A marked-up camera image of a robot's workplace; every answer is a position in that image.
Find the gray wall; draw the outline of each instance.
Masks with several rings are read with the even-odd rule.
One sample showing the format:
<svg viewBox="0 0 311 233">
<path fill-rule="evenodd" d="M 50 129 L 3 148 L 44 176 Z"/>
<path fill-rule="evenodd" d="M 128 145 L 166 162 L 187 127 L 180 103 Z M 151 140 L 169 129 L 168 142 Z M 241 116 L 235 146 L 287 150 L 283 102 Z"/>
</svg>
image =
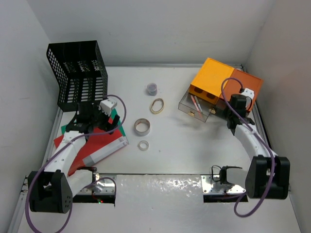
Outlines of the gray wall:
<svg viewBox="0 0 311 233">
<path fill-rule="evenodd" d="M 311 232 L 311 1 L 277 0 L 247 63 L 265 80 L 259 107 L 280 156 L 291 161 L 290 184 L 302 232 Z"/>
<path fill-rule="evenodd" d="M 6 232 L 23 179 L 42 163 L 58 86 L 45 56 L 49 39 L 25 0 L 0 7 L 0 232 Z"/>
<path fill-rule="evenodd" d="M 51 42 L 99 41 L 107 64 L 245 63 L 274 0 L 27 0 Z"/>
</svg>

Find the white table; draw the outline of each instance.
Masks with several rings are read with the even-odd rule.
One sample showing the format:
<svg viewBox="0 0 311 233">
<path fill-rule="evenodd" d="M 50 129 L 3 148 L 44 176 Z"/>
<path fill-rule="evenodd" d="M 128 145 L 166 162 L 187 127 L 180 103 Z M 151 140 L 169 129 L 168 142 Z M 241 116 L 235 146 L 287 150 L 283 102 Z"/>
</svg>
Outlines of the white table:
<svg viewBox="0 0 311 233">
<path fill-rule="evenodd" d="M 248 169 L 250 158 L 224 120 L 210 116 L 203 123 L 177 109 L 198 70 L 198 67 L 107 68 L 108 93 L 120 96 L 127 107 L 123 127 L 130 144 L 99 162 L 98 171 L 171 175 L 118 175 L 116 207 L 76 203 L 64 232 L 300 232 L 289 198 L 265 200 L 247 219 L 234 215 L 232 203 L 203 203 L 199 174 L 208 174 L 212 165 Z M 158 85 L 156 97 L 146 93 L 151 82 Z M 153 115 L 149 106 L 156 98 L 164 99 L 165 109 Z M 117 111 L 122 118 L 121 104 Z M 56 119 L 57 135 L 73 113 L 60 116 L 61 119 Z M 138 118 L 151 123 L 151 132 L 145 137 L 134 132 Z M 149 142 L 147 151 L 138 149 L 140 140 Z M 257 201 L 242 203 L 239 211 L 247 212 Z M 61 214 L 31 213 L 31 216 L 35 226 L 44 232 L 58 230 L 65 221 Z M 18 232 L 31 232 L 25 216 Z"/>
</svg>

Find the black plastic crate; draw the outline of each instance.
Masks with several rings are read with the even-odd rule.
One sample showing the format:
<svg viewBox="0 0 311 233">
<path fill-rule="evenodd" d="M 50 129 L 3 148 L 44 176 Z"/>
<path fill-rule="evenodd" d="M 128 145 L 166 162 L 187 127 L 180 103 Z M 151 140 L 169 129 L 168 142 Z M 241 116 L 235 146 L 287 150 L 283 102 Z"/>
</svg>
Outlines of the black plastic crate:
<svg viewBox="0 0 311 233">
<path fill-rule="evenodd" d="M 59 85 L 58 106 L 76 111 L 83 101 L 99 104 L 108 74 L 96 40 L 49 44 L 47 58 Z"/>
</svg>

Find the yellow-orange box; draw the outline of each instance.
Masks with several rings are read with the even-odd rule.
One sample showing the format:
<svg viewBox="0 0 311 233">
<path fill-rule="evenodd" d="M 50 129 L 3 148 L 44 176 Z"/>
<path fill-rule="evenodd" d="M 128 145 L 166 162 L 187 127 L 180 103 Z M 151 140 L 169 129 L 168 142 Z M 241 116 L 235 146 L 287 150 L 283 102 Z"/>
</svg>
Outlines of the yellow-orange box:
<svg viewBox="0 0 311 233">
<path fill-rule="evenodd" d="M 191 82 L 189 92 L 210 103 L 216 104 L 221 95 L 222 82 L 230 77 L 233 71 L 233 67 L 207 58 Z"/>
</svg>

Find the small plastic container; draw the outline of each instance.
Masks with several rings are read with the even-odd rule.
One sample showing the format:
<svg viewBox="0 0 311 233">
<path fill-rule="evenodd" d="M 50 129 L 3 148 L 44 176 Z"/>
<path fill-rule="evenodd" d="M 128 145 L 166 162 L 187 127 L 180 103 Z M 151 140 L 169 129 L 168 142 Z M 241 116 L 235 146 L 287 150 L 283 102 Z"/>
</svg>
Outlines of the small plastic container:
<svg viewBox="0 0 311 233">
<path fill-rule="evenodd" d="M 147 85 L 147 91 L 149 95 L 155 96 L 157 94 L 157 86 L 155 83 L 150 83 Z"/>
</svg>

